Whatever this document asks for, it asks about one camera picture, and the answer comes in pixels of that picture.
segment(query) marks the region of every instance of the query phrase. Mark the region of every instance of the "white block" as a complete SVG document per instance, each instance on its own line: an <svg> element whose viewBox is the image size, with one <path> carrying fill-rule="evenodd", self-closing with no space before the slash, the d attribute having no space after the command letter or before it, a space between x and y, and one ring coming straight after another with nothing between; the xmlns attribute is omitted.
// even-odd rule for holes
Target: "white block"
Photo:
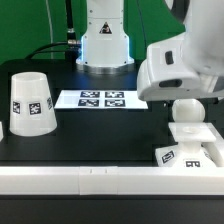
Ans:
<svg viewBox="0 0 224 224"><path fill-rule="evenodd" d="M80 195L116 195L117 176L117 167L80 167Z"/></svg>
<svg viewBox="0 0 224 224"><path fill-rule="evenodd" d="M223 194L223 168L119 168L118 195Z"/></svg>
<svg viewBox="0 0 224 224"><path fill-rule="evenodd" d="M0 194L79 194L79 167L0 167Z"/></svg>
<svg viewBox="0 0 224 224"><path fill-rule="evenodd" d="M0 141L3 139L2 122L0 122Z"/></svg>
<svg viewBox="0 0 224 224"><path fill-rule="evenodd" d="M219 167L224 167L224 139L213 124L209 124L209 129L216 137L216 141L203 142L203 146L207 149L215 164Z"/></svg>

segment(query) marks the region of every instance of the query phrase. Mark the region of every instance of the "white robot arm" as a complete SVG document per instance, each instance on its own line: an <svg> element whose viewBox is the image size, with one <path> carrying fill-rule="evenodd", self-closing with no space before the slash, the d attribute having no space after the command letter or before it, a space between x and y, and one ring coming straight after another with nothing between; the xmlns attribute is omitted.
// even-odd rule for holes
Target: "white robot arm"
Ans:
<svg viewBox="0 0 224 224"><path fill-rule="evenodd" d="M224 0L165 1L186 32L148 47L138 74L138 97L224 96Z"/></svg>

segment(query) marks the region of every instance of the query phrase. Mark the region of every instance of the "black tabletop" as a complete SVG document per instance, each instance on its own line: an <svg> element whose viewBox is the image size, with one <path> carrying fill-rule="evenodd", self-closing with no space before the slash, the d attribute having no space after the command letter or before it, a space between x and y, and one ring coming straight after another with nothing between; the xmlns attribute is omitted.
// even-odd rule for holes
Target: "black tabletop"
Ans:
<svg viewBox="0 0 224 224"><path fill-rule="evenodd" d="M61 90L136 90L137 71L93 75L63 60L14 60L0 67L0 120L5 138L0 165L154 166L154 150L169 141L168 107L148 103L146 110L56 110L56 131L38 137L9 132L11 76L38 71L47 75L54 104Z"/></svg>
<svg viewBox="0 0 224 224"><path fill-rule="evenodd" d="M168 130L172 102L148 102L147 110L56 110L54 132L39 137L13 135L9 132L11 76L26 71L47 75L54 104L63 89L136 90L137 70L99 76L78 72L63 60L4 63L0 166L156 166L155 149L175 144ZM205 121L224 136L224 104L216 99L201 102ZM223 206L219 196L1 196L0 223L218 224L223 222Z"/></svg>

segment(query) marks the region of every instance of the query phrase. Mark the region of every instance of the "green wall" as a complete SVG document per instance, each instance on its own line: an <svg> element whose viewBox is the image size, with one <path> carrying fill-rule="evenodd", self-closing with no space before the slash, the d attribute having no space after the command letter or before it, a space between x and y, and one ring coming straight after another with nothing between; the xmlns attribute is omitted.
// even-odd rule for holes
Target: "green wall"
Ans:
<svg viewBox="0 0 224 224"><path fill-rule="evenodd" d="M163 0L139 0L147 44L184 31L169 13ZM49 0L54 42L66 40L64 0ZM86 30L86 1L73 0L74 23L78 38ZM124 29L130 37L131 56L145 58L144 38L136 0L125 0ZM24 58L36 48L50 43L45 0L0 0L0 64ZM41 55L36 58L50 58Z"/></svg>

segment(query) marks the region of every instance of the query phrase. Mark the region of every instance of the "black cable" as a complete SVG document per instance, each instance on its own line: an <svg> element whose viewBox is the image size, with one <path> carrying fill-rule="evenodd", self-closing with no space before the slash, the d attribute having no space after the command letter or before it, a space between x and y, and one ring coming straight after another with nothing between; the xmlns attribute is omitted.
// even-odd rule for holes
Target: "black cable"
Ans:
<svg viewBox="0 0 224 224"><path fill-rule="evenodd" d="M71 0L65 0L66 13L67 13L67 26L68 29L73 29L73 16L72 16L72 3Z"/></svg>
<svg viewBox="0 0 224 224"><path fill-rule="evenodd" d="M73 16L72 16L72 2L71 0L65 0L66 17L67 17L67 40L68 42L74 42L76 40L76 33L73 27Z"/></svg>
<svg viewBox="0 0 224 224"><path fill-rule="evenodd" d="M52 44L47 44L47 45L44 45L42 47L37 48L34 52L42 51L42 50L45 50L45 49L51 48L51 47L63 46L63 45L68 45L68 43L66 41L62 41L62 42L56 42L56 43L52 43Z"/></svg>
<svg viewBox="0 0 224 224"><path fill-rule="evenodd" d="M143 38L144 38L144 46L145 46L145 52L146 52L147 51L147 39L146 39L145 26L144 26L143 17L142 17L142 10L140 7L139 0L136 0L136 3L138 6L138 14L139 14L140 21L141 21L142 33L143 33Z"/></svg>
<svg viewBox="0 0 224 224"><path fill-rule="evenodd" d="M35 51L33 52L32 54L29 54L25 59L32 59L32 57L36 54L45 54L45 53L60 53L60 52L63 52L65 53L67 50L58 50L58 51Z"/></svg>

